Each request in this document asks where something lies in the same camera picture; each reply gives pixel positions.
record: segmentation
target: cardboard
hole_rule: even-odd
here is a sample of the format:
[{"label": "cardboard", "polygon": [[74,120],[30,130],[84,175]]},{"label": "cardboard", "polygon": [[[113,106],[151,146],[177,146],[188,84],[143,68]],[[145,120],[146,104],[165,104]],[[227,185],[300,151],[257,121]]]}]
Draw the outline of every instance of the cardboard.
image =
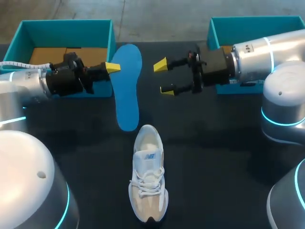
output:
[{"label": "cardboard", "polygon": [[231,53],[232,46],[221,46],[224,49],[225,54]]},{"label": "cardboard", "polygon": [[87,67],[107,60],[105,48],[34,48],[29,64],[60,63],[65,53],[75,52]]},{"label": "cardboard", "polygon": [[75,52],[86,67],[98,65],[107,61],[107,49],[105,48],[76,48],[67,49],[66,53]]},{"label": "cardboard", "polygon": [[34,48],[29,64],[60,63],[66,48]]}]

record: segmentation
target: shoe insole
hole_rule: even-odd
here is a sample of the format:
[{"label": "shoe insole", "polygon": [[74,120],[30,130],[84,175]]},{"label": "shoe insole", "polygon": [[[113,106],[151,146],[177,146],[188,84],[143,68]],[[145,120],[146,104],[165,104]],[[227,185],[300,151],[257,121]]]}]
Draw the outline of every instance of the shoe insole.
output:
[{"label": "shoe insole", "polygon": [[137,82],[142,69],[140,50],[133,44],[123,45],[114,54],[112,63],[121,66],[121,71],[110,74],[117,121],[122,130],[133,131],[139,123]]}]

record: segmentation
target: cardboard box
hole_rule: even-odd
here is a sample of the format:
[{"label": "cardboard box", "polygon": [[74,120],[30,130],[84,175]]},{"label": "cardboard box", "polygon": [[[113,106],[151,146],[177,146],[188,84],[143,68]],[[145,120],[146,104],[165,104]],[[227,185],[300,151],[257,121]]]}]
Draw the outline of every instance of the cardboard box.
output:
[{"label": "cardboard box", "polygon": [[[66,48],[81,48],[80,56],[88,65],[111,62],[116,51],[111,20],[22,21],[4,57],[4,61],[23,63],[61,62]],[[20,68],[1,66],[2,73]],[[94,94],[86,92],[68,97],[110,97],[111,82],[93,84]]]},{"label": "cardboard box", "polygon": [[75,52],[87,67],[95,66],[107,61],[107,49],[103,48],[79,48],[66,50],[66,53],[70,52]]},{"label": "cardboard box", "polygon": [[60,63],[66,48],[34,48],[30,64]]},{"label": "cardboard box", "polygon": [[[210,50],[221,46],[305,29],[299,16],[214,17],[210,20],[207,45]],[[241,87],[240,84],[217,85],[218,94],[262,93],[263,84]]]},{"label": "cardboard box", "polygon": [[60,63],[65,53],[75,52],[86,67],[107,61],[107,49],[104,48],[34,48],[30,64]]}]

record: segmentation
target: cable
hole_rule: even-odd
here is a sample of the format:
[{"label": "cable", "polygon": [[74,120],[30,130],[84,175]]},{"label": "cable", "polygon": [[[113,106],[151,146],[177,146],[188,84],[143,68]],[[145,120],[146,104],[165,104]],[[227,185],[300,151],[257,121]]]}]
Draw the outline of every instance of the cable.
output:
[{"label": "cable", "polygon": [[33,65],[33,64],[27,64],[27,63],[20,63],[20,62],[14,62],[14,61],[3,61],[0,62],[0,66],[4,65],[11,65],[11,66],[17,66],[21,68],[31,68],[31,69],[47,69],[50,68],[50,63],[45,64],[39,64],[39,65]]}]

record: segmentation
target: robotic arm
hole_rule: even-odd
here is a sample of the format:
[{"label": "robotic arm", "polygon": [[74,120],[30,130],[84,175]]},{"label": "robotic arm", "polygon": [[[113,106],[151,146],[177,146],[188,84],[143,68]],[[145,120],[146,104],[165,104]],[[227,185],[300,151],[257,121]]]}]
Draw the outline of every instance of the robotic arm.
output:
[{"label": "robotic arm", "polygon": [[[208,51],[198,45],[187,58],[154,65],[168,71],[187,64],[193,75],[189,85],[161,87],[161,93],[199,93],[215,84],[265,80],[261,108],[262,131],[273,141],[305,146],[305,30],[243,42],[225,54],[220,48]],[[267,215],[273,229],[305,227],[305,160],[271,189]]]},{"label": "robotic arm", "polygon": [[177,87],[161,87],[162,93],[178,95],[191,91],[199,93],[203,87],[216,84],[247,83],[265,80],[275,67],[288,61],[305,61],[305,30],[283,33],[257,40],[235,44],[229,54],[223,48],[207,50],[206,44],[197,45],[186,58],[169,61],[164,58],[154,65],[155,72],[170,71],[188,65],[193,81]]},{"label": "robotic arm", "polygon": [[49,64],[50,69],[23,69],[0,75],[0,130],[27,132],[23,107],[42,103],[53,96],[66,96],[85,90],[94,94],[93,83],[110,80],[109,73],[119,64],[102,62],[85,67],[73,52],[64,54],[63,62]]},{"label": "robotic arm", "polygon": [[93,94],[94,82],[110,80],[109,73],[120,70],[119,64],[107,62],[87,68],[75,53],[44,66],[51,69],[0,75],[0,167],[5,171],[0,174],[0,228],[78,228],[73,193],[48,148],[26,133],[23,106],[83,90]]}]

